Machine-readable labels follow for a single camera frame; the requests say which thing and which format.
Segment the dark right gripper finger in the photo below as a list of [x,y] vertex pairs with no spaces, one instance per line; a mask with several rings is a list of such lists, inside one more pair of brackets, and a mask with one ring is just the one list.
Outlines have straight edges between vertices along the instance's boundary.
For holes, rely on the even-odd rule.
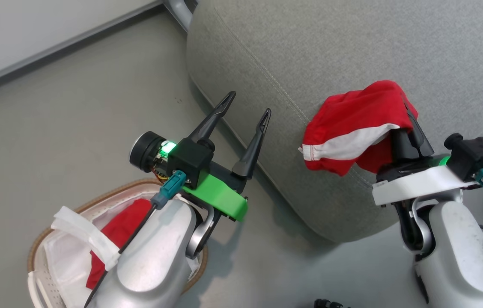
[[412,147],[417,150],[420,157],[433,156],[435,152],[418,124],[417,119],[413,115],[408,115],[408,117],[412,124],[412,130],[408,133],[408,139]]
[[411,131],[406,129],[391,130],[391,152],[393,162],[415,159],[415,148],[410,139]]

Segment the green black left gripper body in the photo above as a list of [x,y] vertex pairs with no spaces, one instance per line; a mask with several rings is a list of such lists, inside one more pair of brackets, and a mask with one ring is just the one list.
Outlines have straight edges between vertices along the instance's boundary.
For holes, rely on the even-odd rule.
[[198,187],[183,187],[196,204],[208,204],[230,220],[242,222],[248,211],[247,199],[242,195],[247,179],[233,174],[216,162],[210,162],[209,169],[200,173]]

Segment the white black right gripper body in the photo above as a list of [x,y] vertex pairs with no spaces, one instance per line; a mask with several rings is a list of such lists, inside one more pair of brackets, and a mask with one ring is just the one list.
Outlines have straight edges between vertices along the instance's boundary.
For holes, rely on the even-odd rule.
[[372,189],[375,205],[383,206],[425,195],[476,187],[476,181],[465,183],[447,167],[449,158],[449,155],[442,154],[381,166]]

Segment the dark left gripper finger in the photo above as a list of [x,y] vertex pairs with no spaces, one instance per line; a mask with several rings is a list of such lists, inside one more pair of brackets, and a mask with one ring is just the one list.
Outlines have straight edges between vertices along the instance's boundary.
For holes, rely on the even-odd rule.
[[243,156],[234,164],[232,173],[237,177],[251,179],[256,167],[263,139],[271,119],[271,109],[267,108],[257,123],[255,134]]
[[236,97],[235,91],[230,91],[223,100],[206,116],[206,118],[189,134],[192,141],[208,139],[214,131],[216,124],[226,115],[230,105]]

